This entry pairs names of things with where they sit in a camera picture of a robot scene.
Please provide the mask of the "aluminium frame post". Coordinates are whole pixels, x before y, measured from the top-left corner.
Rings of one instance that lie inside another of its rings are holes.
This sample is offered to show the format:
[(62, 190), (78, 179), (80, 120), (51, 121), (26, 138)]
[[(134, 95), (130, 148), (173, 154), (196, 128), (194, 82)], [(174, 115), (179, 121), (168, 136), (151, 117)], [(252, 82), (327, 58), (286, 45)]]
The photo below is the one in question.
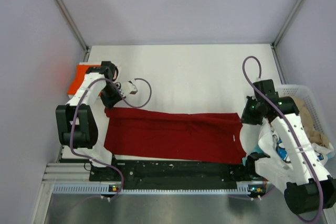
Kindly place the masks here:
[(65, 22), (67, 23), (70, 31), (74, 35), (76, 41), (79, 43), (79, 45), (84, 50), (84, 52), (87, 52), (88, 49), (89, 49), (89, 46), (87, 45), (83, 36), (81, 35), (77, 25), (75, 24), (71, 14), (68, 10), (68, 8), (66, 7), (64, 1), (63, 0), (54, 0), (54, 1), (55, 1), (56, 6), (59, 9), (61, 15), (63, 16)]
[(296, 16), (300, 12), (303, 4), (306, 0), (296, 0), (293, 7), (291, 8), (288, 16), (286, 17), (284, 23), (282, 24), (277, 36), (275, 37), (274, 41), (272, 42), (272, 48), (275, 50), (278, 45), (281, 43), (283, 37), (287, 33), (288, 29), (290, 28), (291, 24), (295, 20)]

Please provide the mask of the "dark red t shirt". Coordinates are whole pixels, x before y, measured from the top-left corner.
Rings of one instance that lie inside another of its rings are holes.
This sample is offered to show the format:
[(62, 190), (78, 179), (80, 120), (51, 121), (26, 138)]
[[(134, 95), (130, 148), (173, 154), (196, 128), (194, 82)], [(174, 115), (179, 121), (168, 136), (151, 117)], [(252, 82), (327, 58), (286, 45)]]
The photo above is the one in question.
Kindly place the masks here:
[(170, 114), (133, 108), (105, 110), (104, 146), (117, 155), (240, 164), (243, 125), (236, 113)]

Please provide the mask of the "white flower print t shirt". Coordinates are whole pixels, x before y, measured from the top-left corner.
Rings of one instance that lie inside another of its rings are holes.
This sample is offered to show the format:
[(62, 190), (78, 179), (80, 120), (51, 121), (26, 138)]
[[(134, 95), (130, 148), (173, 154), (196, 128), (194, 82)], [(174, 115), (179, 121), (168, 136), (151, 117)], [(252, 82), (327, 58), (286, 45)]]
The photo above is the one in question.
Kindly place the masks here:
[[(287, 182), (295, 183), (293, 165), (288, 152), (278, 133), (268, 124), (249, 125), (243, 124), (240, 134), (240, 142), (247, 155), (253, 152), (268, 155), (263, 167), (259, 167), (262, 177), (266, 177), (282, 193), (286, 190)], [(324, 181), (322, 172), (327, 172), (325, 164), (331, 157), (332, 149), (320, 146), (316, 143), (303, 144), (303, 149), (315, 153), (316, 160), (311, 163), (319, 180)]]

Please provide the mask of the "teal t shirt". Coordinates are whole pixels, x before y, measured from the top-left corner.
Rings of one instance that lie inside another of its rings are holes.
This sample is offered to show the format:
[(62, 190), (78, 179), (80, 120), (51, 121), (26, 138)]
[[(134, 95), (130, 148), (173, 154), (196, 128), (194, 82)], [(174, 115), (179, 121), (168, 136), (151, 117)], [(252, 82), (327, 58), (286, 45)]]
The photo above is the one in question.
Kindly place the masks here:
[(242, 159), (242, 164), (245, 167), (254, 166), (255, 165), (255, 161), (257, 161), (259, 159), (260, 159), (260, 153), (252, 152), (252, 153), (250, 153), (249, 155), (247, 155), (246, 157), (244, 157)]

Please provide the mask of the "left aluminium frame post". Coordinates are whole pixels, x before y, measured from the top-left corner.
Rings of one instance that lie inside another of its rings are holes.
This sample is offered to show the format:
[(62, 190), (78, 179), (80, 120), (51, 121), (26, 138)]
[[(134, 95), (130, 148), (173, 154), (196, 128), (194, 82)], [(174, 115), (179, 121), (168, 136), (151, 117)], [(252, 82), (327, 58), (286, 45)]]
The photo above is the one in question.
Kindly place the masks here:
[(84, 52), (87, 52), (88, 49), (89, 49), (89, 46), (87, 45), (83, 36), (81, 35), (77, 25), (75, 24), (71, 14), (68, 10), (68, 8), (66, 7), (64, 1), (63, 0), (54, 0), (54, 1), (55, 1), (56, 6), (59, 9), (61, 15), (63, 16), (65, 22), (67, 23), (70, 31), (74, 35), (76, 41), (79, 43), (79, 45), (84, 50)]

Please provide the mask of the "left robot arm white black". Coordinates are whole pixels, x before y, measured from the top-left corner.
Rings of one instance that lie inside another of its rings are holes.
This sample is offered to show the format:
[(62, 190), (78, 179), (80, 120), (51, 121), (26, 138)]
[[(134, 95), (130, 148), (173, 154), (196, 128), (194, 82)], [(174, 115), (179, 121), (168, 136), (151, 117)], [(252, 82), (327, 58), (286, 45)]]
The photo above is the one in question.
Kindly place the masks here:
[(70, 100), (56, 107), (61, 145), (101, 167), (101, 174), (107, 180), (116, 179), (119, 168), (112, 163), (113, 154), (104, 147), (106, 137), (99, 133), (91, 107), (98, 99), (108, 109), (122, 100), (118, 93), (121, 84), (112, 84), (116, 83), (118, 74), (117, 66), (110, 61), (100, 65), (77, 65), (75, 78), (68, 89)]

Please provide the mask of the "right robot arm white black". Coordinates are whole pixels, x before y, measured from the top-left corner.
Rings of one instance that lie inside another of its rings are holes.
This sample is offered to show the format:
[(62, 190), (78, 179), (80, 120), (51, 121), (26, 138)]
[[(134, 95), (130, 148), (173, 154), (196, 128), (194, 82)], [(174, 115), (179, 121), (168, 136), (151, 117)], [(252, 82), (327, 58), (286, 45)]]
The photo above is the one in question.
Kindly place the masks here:
[(247, 97), (241, 122), (266, 122), (281, 142), (273, 137), (259, 144), (263, 154), (251, 154), (245, 174), (260, 176), (279, 189), (289, 209), (296, 215), (332, 208), (335, 204), (335, 178), (317, 156), (303, 128), (299, 110), (291, 97), (280, 97), (271, 79), (252, 83), (254, 96)]

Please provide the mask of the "white plastic laundry basket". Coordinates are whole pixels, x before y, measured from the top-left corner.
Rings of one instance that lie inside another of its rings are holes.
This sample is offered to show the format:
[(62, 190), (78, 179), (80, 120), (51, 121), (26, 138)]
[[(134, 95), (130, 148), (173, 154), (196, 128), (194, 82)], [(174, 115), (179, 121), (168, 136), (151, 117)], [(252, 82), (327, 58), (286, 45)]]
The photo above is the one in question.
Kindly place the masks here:
[(296, 98), (301, 98), (312, 116), (314, 129), (325, 135), (331, 136), (331, 131), (322, 107), (308, 87), (296, 84), (279, 84), (275, 85), (275, 89), (280, 96), (294, 96)]

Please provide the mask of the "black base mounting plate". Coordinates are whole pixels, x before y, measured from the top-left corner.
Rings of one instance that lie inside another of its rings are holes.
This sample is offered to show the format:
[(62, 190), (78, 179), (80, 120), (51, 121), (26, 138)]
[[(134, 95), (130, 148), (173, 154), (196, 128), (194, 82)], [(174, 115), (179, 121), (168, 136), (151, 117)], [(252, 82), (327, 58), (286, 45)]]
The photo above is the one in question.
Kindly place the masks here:
[(91, 165), (91, 182), (120, 182), (124, 189), (230, 189), (263, 179), (242, 164), (197, 161), (114, 161), (118, 171)]

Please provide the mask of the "beige t shirt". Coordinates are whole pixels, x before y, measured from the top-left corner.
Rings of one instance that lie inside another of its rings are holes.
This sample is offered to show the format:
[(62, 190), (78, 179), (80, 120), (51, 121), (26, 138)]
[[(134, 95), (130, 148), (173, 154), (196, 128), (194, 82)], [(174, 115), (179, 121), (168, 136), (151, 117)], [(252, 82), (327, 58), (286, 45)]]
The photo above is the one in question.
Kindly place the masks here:
[(314, 128), (312, 115), (306, 108), (304, 100), (298, 97), (291, 97), (291, 98), (293, 99), (294, 103), (296, 104), (299, 110), (302, 126), (309, 141), (311, 143), (316, 143), (320, 146), (329, 148), (330, 141), (328, 137)]

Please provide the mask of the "right aluminium frame post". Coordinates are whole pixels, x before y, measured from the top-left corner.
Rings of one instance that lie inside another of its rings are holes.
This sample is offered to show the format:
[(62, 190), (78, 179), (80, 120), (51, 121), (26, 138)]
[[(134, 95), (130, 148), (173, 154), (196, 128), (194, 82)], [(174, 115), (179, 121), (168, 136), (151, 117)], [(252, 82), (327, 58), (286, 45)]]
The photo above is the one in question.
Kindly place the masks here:
[(284, 23), (282, 24), (277, 36), (275, 37), (274, 41), (272, 42), (272, 48), (275, 50), (278, 45), (281, 43), (283, 37), (287, 33), (288, 29), (290, 28), (291, 24), (295, 20), (296, 16), (300, 12), (303, 4), (306, 0), (296, 0), (293, 7), (291, 8), (288, 16), (286, 17)]

